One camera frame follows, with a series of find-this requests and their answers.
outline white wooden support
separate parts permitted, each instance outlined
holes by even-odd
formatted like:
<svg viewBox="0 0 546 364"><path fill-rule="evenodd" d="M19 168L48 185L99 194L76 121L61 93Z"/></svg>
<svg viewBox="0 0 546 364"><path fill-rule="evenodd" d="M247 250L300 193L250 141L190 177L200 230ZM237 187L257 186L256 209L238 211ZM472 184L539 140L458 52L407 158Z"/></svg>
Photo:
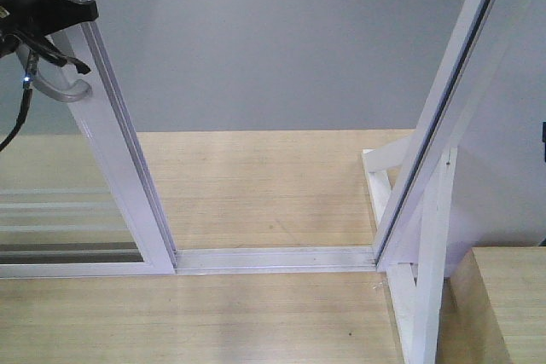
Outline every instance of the white wooden support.
<svg viewBox="0 0 546 364"><path fill-rule="evenodd" d="M415 314L415 281L411 264L393 264L386 269L391 291L392 308L396 317L398 336L404 363L410 364L413 322Z"/></svg>
<svg viewBox="0 0 546 364"><path fill-rule="evenodd" d="M375 226L379 226L381 222L392 191L386 170L402 164L410 139L411 136L406 136L383 147L362 151L364 175L368 183Z"/></svg>
<svg viewBox="0 0 546 364"><path fill-rule="evenodd" d="M411 364L434 364L456 148L445 150L423 196Z"/></svg>

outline wooden floor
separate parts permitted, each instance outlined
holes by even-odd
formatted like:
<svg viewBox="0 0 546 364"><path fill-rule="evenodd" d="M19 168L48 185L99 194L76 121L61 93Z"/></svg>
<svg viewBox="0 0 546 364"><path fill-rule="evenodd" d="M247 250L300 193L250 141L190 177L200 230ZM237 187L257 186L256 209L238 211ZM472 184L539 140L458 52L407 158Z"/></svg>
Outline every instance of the wooden floor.
<svg viewBox="0 0 546 364"><path fill-rule="evenodd" d="M399 364L381 274L0 281L2 364Z"/></svg>
<svg viewBox="0 0 546 364"><path fill-rule="evenodd" d="M375 226L363 148L408 130L141 133L181 249L357 246Z"/></svg>

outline white aluminum frame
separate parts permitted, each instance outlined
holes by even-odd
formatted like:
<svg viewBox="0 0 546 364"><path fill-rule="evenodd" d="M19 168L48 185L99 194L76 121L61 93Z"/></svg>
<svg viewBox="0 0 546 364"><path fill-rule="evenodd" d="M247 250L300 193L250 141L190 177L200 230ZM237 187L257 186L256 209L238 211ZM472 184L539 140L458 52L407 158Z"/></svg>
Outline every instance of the white aluminum frame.
<svg viewBox="0 0 546 364"><path fill-rule="evenodd" d="M91 68L89 74L79 76L68 66L56 70L48 81L67 89L81 78L91 86L91 97L69 107L89 140L143 262L4 264L0 265L0 277L174 274L175 246L97 24L71 27L55 35L54 40Z"/></svg>
<svg viewBox="0 0 546 364"><path fill-rule="evenodd" d="M195 249L177 256L177 274L375 272L369 246Z"/></svg>
<svg viewBox="0 0 546 364"><path fill-rule="evenodd" d="M397 262L397 244L404 243L407 246L409 242L417 240L407 235L407 227L411 225L425 187L440 155L449 146L453 130L470 98L468 92L454 91L492 2L493 0L465 0L462 5L462 11L408 146L397 183L378 225L373 248L379 271L385 271L390 264Z"/></svg>

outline plywood board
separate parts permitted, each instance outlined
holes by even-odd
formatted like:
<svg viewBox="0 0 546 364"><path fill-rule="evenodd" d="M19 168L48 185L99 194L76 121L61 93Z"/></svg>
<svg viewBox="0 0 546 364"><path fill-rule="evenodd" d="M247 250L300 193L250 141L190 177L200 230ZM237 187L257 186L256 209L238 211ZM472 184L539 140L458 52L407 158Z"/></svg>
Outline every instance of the plywood board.
<svg viewBox="0 0 546 364"><path fill-rule="evenodd" d="M399 364L381 274L3 280L5 364Z"/></svg>
<svg viewBox="0 0 546 364"><path fill-rule="evenodd" d="M478 362L528 364L546 355L546 248L474 248L451 278Z"/></svg>
<svg viewBox="0 0 546 364"><path fill-rule="evenodd" d="M359 246L375 232L360 153L409 130L140 133L179 248Z"/></svg>

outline gray wall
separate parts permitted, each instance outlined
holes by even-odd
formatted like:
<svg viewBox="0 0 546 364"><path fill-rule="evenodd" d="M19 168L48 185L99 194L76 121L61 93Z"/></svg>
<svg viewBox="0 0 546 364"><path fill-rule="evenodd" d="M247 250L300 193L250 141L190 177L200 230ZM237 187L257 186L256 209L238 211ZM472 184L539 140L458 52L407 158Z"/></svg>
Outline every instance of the gray wall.
<svg viewBox="0 0 546 364"><path fill-rule="evenodd" d="M462 4L97 2L138 130L414 127Z"/></svg>

